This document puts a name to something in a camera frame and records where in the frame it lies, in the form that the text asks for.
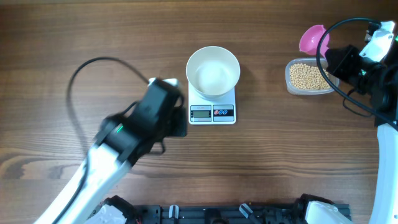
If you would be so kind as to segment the pink plastic measuring scoop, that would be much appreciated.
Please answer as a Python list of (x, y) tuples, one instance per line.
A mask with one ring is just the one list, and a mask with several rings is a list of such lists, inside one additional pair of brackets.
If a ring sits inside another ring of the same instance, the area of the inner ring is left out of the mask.
[(326, 29), (323, 25), (314, 25), (309, 28), (300, 39), (299, 51), (308, 55), (316, 55), (318, 43), (325, 32)]

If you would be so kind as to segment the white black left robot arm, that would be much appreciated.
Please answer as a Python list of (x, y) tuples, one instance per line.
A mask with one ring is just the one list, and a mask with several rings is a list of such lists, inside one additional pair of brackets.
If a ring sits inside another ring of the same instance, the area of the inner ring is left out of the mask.
[(143, 99), (131, 112), (108, 116), (101, 123), (86, 159), (37, 223), (84, 223), (104, 196), (154, 144), (185, 137), (187, 115), (179, 82), (151, 78)]

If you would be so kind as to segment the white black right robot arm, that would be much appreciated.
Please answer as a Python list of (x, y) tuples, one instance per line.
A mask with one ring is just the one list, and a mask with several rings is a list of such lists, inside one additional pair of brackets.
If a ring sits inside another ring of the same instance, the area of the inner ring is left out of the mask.
[(379, 168), (370, 223), (397, 223), (397, 47), (368, 44), (362, 51), (349, 45), (342, 49), (315, 45), (300, 46), (300, 51), (324, 57), (328, 72), (371, 97), (366, 106), (332, 85), (339, 95), (375, 117), (379, 144)]

